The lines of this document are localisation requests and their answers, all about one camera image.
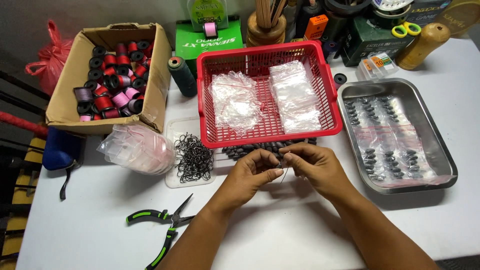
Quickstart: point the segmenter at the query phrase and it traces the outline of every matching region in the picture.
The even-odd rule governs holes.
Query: cardboard box
[[[88,60],[92,58],[92,49],[101,45],[108,51],[114,51],[116,44],[120,42],[126,44],[129,41],[141,39],[155,39],[142,112],[130,117],[80,122],[73,88],[83,86],[88,80]],[[73,41],[72,50],[47,108],[47,124],[87,135],[109,134],[114,124],[125,123],[138,123],[162,132],[170,85],[167,62],[171,56],[171,46],[165,30],[159,24],[124,23],[100,28],[85,28]]]
[[[305,30],[305,35],[303,36],[303,40],[320,38],[324,33],[327,22],[328,18],[325,15],[310,18],[308,21],[307,30]]]
[[[202,52],[241,48],[243,48],[243,41],[239,16],[229,16],[228,28],[220,29],[218,38],[214,39],[206,39],[203,32],[194,32],[191,20],[177,22],[175,56],[185,59],[195,79],[197,78],[197,57]]]
[[[442,13],[450,4],[450,0],[415,0],[412,3],[412,12],[407,22],[424,27],[435,21],[435,17]]]
[[[391,59],[403,50],[415,37],[397,38],[391,29],[373,27],[364,17],[356,17],[347,23],[347,37],[341,49],[346,67],[357,66],[371,52],[386,52]]]

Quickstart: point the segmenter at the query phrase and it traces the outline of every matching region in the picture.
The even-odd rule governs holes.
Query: white wall
[[[241,16],[242,28],[254,11],[254,0],[227,0],[229,14]],[[65,37],[82,28],[113,23],[150,22],[162,25],[175,46],[175,21],[189,19],[186,0],[1,0],[0,52],[21,63],[37,61],[36,52],[48,43],[47,20]]]

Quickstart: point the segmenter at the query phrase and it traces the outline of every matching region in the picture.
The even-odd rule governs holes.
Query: person's left hand
[[[231,214],[247,203],[264,184],[283,174],[272,169],[279,164],[273,153],[257,149],[239,159],[207,205],[217,212]]]

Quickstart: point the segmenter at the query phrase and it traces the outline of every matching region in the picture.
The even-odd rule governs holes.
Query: yellow scissors
[[[394,28],[392,28],[392,35],[394,35],[397,38],[406,37],[407,34],[410,34],[412,36],[416,36],[416,35],[420,34],[420,32],[421,32],[421,27],[419,25],[412,24],[412,23],[409,23],[409,22],[403,22],[401,25],[397,25]]]

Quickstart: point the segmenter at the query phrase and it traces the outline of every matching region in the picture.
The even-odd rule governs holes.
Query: fingernail
[[[279,177],[279,176],[281,176],[281,175],[283,174],[283,169],[275,169],[274,172],[275,172],[275,175],[276,175],[277,177]]]
[[[287,153],[283,156],[283,158],[286,159],[287,161],[290,161],[290,160],[292,160],[292,155]]]

